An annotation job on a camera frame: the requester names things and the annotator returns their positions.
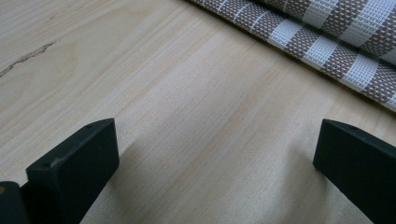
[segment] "light wood grain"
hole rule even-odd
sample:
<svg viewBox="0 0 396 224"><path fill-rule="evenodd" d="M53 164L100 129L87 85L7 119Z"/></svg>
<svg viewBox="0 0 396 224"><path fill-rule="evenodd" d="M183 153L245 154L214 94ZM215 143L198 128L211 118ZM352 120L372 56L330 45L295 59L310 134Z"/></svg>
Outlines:
<svg viewBox="0 0 396 224"><path fill-rule="evenodd" d="M315 171L318 131L396 145L394 114L188 1L2 1L0 49L2 180L116 119L120 169L82 223L370 223Z"/></svg>

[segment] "tabletop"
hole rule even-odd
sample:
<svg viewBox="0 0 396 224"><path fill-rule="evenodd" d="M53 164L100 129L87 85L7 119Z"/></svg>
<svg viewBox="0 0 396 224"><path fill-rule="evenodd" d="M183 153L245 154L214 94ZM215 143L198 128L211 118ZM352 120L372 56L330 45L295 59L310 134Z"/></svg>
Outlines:
<svg viewBox="0 0 396 224"><path fill-rule="evenodd" d="M390 110L189 1L1 1L1 180L107 118L81 223L371 223L313 167L320 123L396 145Z"/></svg>

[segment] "rolled placemat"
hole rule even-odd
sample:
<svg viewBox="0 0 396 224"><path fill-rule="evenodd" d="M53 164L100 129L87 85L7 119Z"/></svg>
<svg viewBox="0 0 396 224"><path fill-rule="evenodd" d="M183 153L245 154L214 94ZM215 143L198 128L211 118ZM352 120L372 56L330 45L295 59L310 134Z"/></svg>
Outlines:
<svg viewBox="0 0 396 224"><path fill-rule="evenodd" d="M263 3L191 0L396 112L396 68Z"/></svg>
<svg viewBox="0 0 396 224"><path fill-rule="evenodd" d="M261 0L389 63L396 64L395 0Z"/></svg>

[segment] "black object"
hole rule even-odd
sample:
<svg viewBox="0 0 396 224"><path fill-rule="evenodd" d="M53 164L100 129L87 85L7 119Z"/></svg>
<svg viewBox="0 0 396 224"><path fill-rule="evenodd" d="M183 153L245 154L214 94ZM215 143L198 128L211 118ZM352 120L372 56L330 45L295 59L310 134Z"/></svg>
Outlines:
<svg viewBox="0 0 396 224"><path fill-rule="evenodd" d="M325 119L314 165L374 223L396 223L396 147Z"/></svg>
<svg viewBox="0 0 396 224"><path fill-rule="evenodd" d="M26 169L21 193L0 182L0 224L79 223L119 163L114 119L81 128Z"/></svg>

